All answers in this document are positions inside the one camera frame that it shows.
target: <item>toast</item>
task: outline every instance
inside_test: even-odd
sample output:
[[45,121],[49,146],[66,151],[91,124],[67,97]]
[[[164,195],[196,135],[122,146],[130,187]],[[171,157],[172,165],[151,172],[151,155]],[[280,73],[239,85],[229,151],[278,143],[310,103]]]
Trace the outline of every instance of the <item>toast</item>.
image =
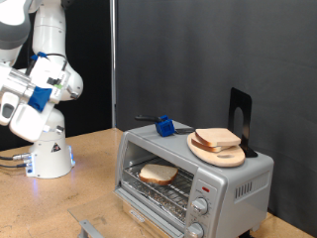
[[241,139],[226,128],[196,129],[198,141],[208,147],[239,146]]
[[168,185],[175,179],[177,173],[178,168],[147,164],[141,169],[139,178],[144,182]]
[[222,146],[222,147],[220,147],[220,146],[218,146],[218,147],[206,146],[199,141],[199,139],[197,138],[195,133],[190,134],[190,138],[191,138],[192,145],[194,145],[195,147],[198,147],[204,151],[207,151],[207,152],[217,153],[217,152],[221,152],[223,150],[230,148],[230,146]]

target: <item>blue object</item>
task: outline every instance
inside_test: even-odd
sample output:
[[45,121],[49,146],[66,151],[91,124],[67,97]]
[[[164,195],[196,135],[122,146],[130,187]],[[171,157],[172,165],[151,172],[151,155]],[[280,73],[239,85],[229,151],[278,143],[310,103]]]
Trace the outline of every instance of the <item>blue object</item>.
[[51,88],[40,88],[36,86],[28,104],[42,112],[47,102],[50,100],[51,93]]
[[48,57],[47,54],[42,53],[42,52],[38,52],[38,56],[42,57],[42,58],[47,58]]
[[34,60],[34,61],[38,60],[38,58],[39,58],[39,57],[38,57],[37,55],[32,55],[32,56],[31,56],[31,59]]
[[175,132],[174,125],[172,124],[172,120],[168,119],[166,115],[159,117],[162,119],[161,122],[156,122],[156,127],[158,133],[163,136],[169,136]]

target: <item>toaster oven knob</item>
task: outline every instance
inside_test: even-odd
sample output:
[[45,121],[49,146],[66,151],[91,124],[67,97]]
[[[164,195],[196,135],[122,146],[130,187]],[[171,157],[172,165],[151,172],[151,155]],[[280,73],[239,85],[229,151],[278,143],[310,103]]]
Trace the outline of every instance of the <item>toaster oven knob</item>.
[[185,238],[202,238],[204,235],[204,230],[198,223],[191,224],[185,230]]
[[200,215],[204,215],[207,213],[208,205],[207,201],[204,198],[197,198],[196,200],[192,201],[190,205]]

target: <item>black wall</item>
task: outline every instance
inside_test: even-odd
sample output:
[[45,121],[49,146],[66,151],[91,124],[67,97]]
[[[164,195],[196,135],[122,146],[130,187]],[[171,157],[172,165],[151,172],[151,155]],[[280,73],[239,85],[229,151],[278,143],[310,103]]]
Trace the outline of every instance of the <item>black wall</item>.
[[316,13],[312,0],[118,1],[118,128],[145,125],[138,114],[227,127],[230,89],[245,91],[250,145],[275,162],[269,209],[316,237]]
[[[76,0],[66,10],[66,54],[82,77],[84,89],[77,101],[61,102],[55,108],[65,117],[66,137],[111,128],[111,37],[108,1]],[[15,68],[28,65],[26,42]],[[0,127],[0,151],[30,145]]]

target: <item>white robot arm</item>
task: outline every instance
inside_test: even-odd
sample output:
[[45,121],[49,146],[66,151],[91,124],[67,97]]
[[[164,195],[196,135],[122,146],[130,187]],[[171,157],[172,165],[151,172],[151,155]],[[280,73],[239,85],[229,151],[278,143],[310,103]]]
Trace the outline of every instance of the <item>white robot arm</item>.
[[[55,178],[68,173],[71,167],[71,162],[59,163],[55,158],[57,153],[53,154],[54,162],[35,158],[38,154],[52,156],[49,153],[57,145],[55,152],[67,151],[59,156],[69,159],[63,116],[53,107],[61,100],[77,99],[83,89],[80,75],[65,55],[64,8],[71,3],[69,0],[0,0],[0,125],[10,124],[14,134],[35,142],[30,150],[32,165],[27,168],[30,177]],[[33,36],[36,56],[29,68],[16,70],[12,66],[31,28],[28,13],[36,11]]]

